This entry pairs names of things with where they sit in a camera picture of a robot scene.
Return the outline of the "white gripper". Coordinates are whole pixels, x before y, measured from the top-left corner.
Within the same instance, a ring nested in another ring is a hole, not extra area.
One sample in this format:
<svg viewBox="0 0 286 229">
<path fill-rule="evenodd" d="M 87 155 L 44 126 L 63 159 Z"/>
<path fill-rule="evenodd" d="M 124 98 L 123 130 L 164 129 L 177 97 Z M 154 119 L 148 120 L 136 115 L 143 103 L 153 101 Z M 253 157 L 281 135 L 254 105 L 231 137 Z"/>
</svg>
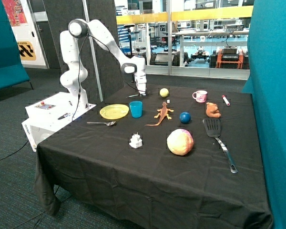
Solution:
<svg viewBox="0 0 286 229">
<path fill-rule="evenodd" d="M 140 94 L 146 94 L 146 75 L 134 75 L 136 88 Z"/>
</svg>

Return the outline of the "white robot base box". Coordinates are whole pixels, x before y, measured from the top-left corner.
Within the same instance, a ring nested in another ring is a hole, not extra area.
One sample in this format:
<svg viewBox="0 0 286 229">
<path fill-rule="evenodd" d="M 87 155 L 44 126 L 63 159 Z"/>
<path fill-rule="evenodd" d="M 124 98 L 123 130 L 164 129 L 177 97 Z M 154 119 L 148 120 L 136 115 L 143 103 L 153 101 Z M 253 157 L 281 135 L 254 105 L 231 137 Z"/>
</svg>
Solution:
<svg viewBox="0 0 286 229">
<path fill-rule="evenodd" d="M 70 93 L 59 92 L 25 107 L 28 119 L 22 127 L 35 152 L 37 145 L 60 129 L 94 108 L 95 104 L 85 104 Z"/>
</svg>

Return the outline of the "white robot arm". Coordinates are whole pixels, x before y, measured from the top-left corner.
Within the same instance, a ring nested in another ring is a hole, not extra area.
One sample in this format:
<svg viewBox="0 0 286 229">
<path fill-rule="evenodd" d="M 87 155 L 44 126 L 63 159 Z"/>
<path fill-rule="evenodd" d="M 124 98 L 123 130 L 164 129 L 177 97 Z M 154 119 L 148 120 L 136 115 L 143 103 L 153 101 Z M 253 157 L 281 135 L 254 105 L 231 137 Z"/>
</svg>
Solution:
<svg viewBox="0 0 286 229">
<path fill-rule="evenodd" d="M 133 73 L 138 92 L 146 95 L 145 59 L 137 55 L 132 58 L 124 55 L 112 34 L 99 20 L 86 22 L 83 19 L 74 19 L 69 23 L 68 30 L 60 34 L 62 58 L 69 67 L 60 77 L 60 82 L 71 94 L 72 104 L 80 109 L 89 107 L 86 91 L 81 86 L 88 71 L 81 62 L 78 46 L 78 39 L 86 37 L 92 37 L 103 50 L 109 51 L 119 62 L 122 73 Z"/>
</svg>

